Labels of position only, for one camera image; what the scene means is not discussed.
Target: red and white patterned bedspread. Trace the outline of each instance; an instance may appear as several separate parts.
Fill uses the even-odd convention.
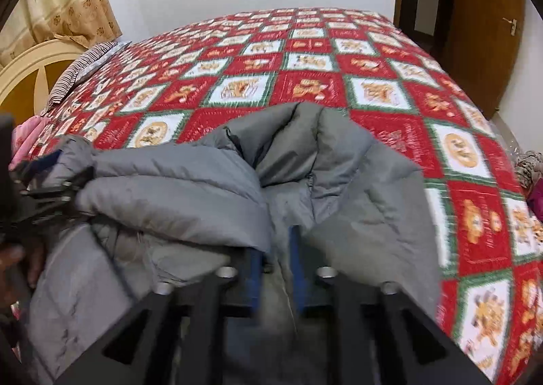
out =
[[[63,134],[100,149],[192,141],[304,100],[337,108],[422,166],[443,270],[439,325],[488,378],[511,383],[543,325],[539,224],[481,113],[377,13],[259,10],[134,43],[50,111],[31,155]]]

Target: pillow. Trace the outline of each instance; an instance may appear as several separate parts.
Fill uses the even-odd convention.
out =
[[[57,80],[53,86],[53,89],[49,93],[47,105],[42,111],[42,115],[44,115],[54,105],[58,105],[64,99],[64,97],[70,93],[75,83],[75,78],[82,69],[101,58],[116,45],[118,45],[118,42],[97,43],[93,47],[89,48],[89,50],[83,53],[80,57],[75,59],[61,74],[59,80]]]
[[[107,53],[105,53],[101,58],[95,60],[93,63],[89,64],[83,68],[78,75],[75,77],[75,82],[73,86],[79,85],[92,76],[103,64],[110,60],[115,54],[123,51],[131,41],[119,42],[116,47],[111,48]]]

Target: gray down jacket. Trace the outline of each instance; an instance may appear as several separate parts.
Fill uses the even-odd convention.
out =
[[[337,110],[284,104],[193,143],[98,151],[66,137],[61,149],[44,186],[89,165],[96,177],[76,202],[89,219],[51,244],[31,301],[25,361],[40,383],[157,282],[182,285],[226,264],[220,246],[259,249],[276,266],[255,322],[229,323],[238,372],[256,383],[323,383],[321,333],[297,325],[287,293],[295,224],[338,270],[372,285],[397,281],[434,315],[440,270],[422,170]]]

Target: finger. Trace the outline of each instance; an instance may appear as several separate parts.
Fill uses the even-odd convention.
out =
[[[12,246],[0,252],[0,272],[6,271],[24,258],[23,246]]]
[[[28,285],[36,288],[37,280],[43,271],[45,261],[45,249],[43,245],[38,245],[28,257]]]

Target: curtain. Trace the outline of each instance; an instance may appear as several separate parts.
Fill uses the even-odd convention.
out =
[[[55,37],[89,48],[120,35],[108,0],[19,0],[0,32],[0,69]]]

